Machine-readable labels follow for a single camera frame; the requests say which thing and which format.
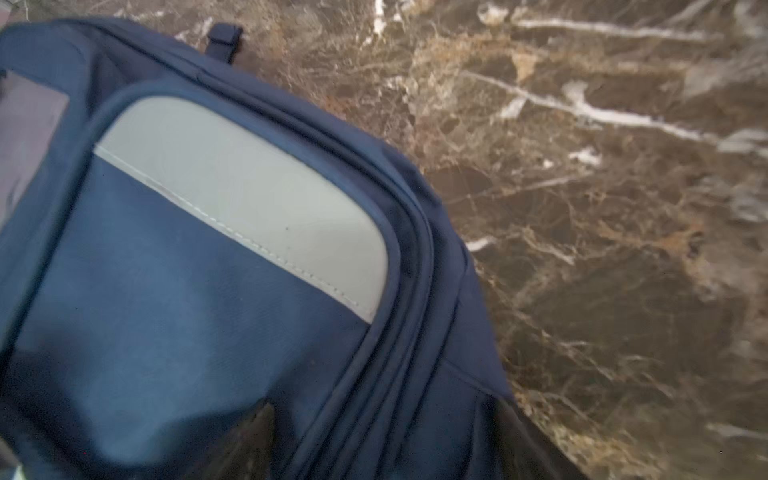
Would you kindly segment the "navy blue student backpack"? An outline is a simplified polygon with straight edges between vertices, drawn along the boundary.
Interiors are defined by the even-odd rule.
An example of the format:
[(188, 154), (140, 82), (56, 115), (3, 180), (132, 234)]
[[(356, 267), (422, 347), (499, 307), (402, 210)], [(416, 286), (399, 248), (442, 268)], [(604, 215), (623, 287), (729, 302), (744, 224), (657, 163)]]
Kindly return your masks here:
[(267, 479), (504, 479), (516, 402), (439, 198), (237, 41), (2, 30), (2, 477), (186, 479), (267, 400)]

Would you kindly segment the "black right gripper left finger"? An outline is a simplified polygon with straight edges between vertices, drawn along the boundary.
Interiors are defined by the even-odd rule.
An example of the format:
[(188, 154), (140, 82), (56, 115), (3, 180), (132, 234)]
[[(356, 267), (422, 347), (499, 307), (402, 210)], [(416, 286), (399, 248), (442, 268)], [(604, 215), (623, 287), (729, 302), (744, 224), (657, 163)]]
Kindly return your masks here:
[(185, 474), (194, 480), (257, 480), (269, 476), (275, 409), (260, 400)]

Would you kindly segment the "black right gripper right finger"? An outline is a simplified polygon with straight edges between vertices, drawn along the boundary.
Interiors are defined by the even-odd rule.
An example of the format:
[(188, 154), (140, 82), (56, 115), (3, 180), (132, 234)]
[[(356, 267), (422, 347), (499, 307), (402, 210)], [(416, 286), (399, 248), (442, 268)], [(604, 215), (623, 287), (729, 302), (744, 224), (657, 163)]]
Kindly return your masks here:
[(504, 479), (588, 480), (512, 401), (494, 406), (494, 439)]

